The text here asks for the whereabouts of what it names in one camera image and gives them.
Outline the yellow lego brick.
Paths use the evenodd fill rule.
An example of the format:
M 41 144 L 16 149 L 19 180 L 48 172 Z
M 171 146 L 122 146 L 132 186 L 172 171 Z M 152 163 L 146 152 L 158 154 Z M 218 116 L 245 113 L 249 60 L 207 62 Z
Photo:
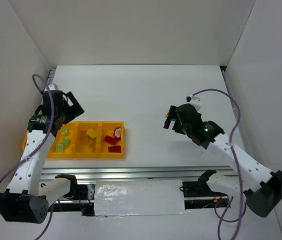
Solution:
M 81 143 L 87 143 L 88 142 L 88 135 L 86 131 L 80 132 L 80 142 Z

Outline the yellow rounded lego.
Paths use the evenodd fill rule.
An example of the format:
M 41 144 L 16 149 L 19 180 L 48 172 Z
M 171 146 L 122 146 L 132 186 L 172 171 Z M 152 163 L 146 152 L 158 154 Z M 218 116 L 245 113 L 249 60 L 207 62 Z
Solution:
M 92 129 L 92 128 L 89 128 L 87 131 L 86 131 L 86 135 L 92 139 L 95 139 L 98 135 L 98 132 L 97 130 L 95 129 Z

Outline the light green lego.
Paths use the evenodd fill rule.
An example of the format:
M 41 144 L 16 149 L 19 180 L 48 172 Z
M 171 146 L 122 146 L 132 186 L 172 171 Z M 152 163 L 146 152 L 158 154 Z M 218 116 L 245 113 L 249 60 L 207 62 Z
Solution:
M 62 146 L 64 148 L 66 148 L 69 145 L 69 143 L 70 143 L 70 139 L 69 138 L 67 138 L 67 137 L 63 137 L 62 138 L 61 144 L 62 144 Z
M 62 136 L 68 136 L 69 135 L 69 130 L 67 127 L 60 129 L 60 134 Z

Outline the red rectangular lego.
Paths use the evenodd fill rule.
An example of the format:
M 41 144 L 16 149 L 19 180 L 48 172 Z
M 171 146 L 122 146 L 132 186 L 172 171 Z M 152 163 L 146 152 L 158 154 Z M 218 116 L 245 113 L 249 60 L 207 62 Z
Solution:
M 107 144 L 110 144 L 110 145 L 116 145 L 117 144 L 117 139 L 112 137 L 112 136 L 109 136 L 109 135 L 106 135 L 103 139 L 103 141 Z

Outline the red arched lego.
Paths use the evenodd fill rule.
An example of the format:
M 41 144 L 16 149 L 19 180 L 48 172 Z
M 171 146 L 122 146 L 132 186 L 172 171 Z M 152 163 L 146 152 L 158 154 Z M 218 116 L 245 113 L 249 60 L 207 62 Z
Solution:
M 115 138 L 115 139 L 120 139 L 121 138 L 121 136 L 122 136 L 122 128 L 121 127 L 116 127 L 115 129 L 114 129 L 114 131 L 113 131 L 113 137 Z

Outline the pale green small lego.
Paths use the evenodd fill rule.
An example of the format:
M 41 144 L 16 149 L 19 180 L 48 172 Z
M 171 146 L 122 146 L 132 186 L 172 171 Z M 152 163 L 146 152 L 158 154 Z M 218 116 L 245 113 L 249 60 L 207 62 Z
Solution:
M 55 149 L 57 153 L 63 153 L 64 152 L 64 145 L 63 144 L 56 144 Z

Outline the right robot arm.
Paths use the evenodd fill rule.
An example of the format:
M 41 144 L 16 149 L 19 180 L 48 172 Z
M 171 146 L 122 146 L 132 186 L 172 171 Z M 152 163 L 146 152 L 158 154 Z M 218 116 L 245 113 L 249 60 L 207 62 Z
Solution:
M 282 200 L 282 171 L 273 171 L 252 158 L 215 122 L 203 121 L 202 115 L 190 103 L 170 106 L 164 129 L 186 135 L 193 143 L 215 154 L 237 172 L 238 180 L 207 170 L 199 181 L 213 192 L 242 195 L 249 209 L 265 218 Z

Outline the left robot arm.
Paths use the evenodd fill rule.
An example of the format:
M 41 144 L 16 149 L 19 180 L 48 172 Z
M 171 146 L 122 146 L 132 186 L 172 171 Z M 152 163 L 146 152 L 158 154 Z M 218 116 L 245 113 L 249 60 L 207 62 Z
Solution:
M 58 174 L 44 187 L 40 187 L 40 177 L 58 131 L 84 110 L 72 92 L 51 90 L 42 96 L 43 103 L 28 121 L 21 165 L 6 190 L 0 192 L 0 214 L 7 222 L 41 224 L 54 202 L 74 197 L 78 191 L 74 175 Z

